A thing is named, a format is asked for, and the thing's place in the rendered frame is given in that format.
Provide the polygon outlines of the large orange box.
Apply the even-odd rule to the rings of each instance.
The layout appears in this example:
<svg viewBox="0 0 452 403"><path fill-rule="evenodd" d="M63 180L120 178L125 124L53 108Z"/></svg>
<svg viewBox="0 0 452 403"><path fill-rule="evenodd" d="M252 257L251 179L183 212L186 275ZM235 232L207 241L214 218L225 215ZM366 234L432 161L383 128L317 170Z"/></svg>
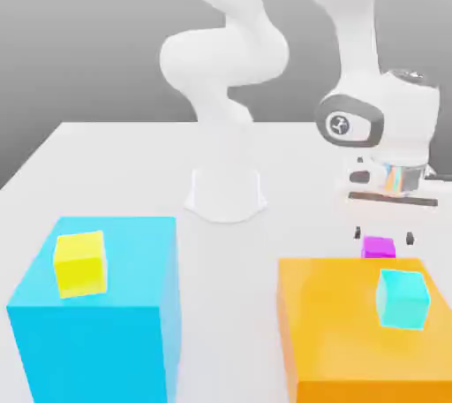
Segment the large orange box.
<svg viewBox="0 0 452 403"><path fill-rule="evenodd" d="M424 276L422 331L380 325L383 269ZM419 259L283 258L276 298L290 403L452 403L452 309Z"/></svg>

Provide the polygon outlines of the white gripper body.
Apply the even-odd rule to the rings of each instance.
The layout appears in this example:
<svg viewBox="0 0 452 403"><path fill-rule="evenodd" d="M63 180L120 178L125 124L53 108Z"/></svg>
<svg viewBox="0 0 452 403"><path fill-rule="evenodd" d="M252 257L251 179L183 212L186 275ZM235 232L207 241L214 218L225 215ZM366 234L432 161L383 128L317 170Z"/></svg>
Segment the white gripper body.
<svg viewBox="0 0 452 403"><path fill-rule="evenodd" d="M347 192L344 208L355 226L363 230L417 230L440 219L437 199L394 196L363 190Z"/></svg>

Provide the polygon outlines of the large blue box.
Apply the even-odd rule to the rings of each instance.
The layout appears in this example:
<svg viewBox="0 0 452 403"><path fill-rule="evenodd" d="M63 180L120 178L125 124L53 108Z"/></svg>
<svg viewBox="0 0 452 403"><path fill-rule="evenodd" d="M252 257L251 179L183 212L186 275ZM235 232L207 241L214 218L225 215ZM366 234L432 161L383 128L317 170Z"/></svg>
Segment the large blue box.
<svg viewBox="0 0 452 403"><path fill-rule="evenodd" d="M104 294L62 299L58 237L100 231ZM34 403L176 403L181 350L172 217L63 217L7 304Z"/></svg>

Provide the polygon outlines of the small yellow cube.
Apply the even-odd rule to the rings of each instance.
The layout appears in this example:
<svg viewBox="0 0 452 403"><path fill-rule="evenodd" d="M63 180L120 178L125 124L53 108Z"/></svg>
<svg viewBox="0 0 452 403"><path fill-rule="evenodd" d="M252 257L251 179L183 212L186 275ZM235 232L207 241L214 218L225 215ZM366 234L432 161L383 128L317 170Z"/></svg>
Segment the small yellow cube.
<svg viewBox="0 0 452 403"><path fill-rule="evenodd" d="M106 293L108 261L103 232L58 236L53 266L62 299Z"/></svg>

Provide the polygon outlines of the small magenta cube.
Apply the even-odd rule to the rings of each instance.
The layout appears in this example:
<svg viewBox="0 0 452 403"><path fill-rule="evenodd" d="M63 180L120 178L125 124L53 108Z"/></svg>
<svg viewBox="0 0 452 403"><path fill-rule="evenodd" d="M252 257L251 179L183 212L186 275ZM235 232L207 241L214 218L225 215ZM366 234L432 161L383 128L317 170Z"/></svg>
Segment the small magenta cube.
<svg viewBox="0 0 452 403"><path fill-rule="evenodd" d="M391 238L365 236L362 242L361 257L367 259L395 258L395 242Z"/></svg>

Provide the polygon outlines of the small cyan cube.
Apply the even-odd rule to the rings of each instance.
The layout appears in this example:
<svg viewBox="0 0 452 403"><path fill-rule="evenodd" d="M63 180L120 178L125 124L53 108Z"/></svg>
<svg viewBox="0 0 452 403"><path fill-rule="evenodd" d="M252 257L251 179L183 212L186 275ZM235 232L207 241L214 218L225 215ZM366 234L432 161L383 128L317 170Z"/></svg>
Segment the small cyan cube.
<svg viewBox="0 0 452 403"><path fill-rule="evenodd" d="M422 331L430 303L430 293L422 273L380 270L375 304L382 327Z"/></svg>

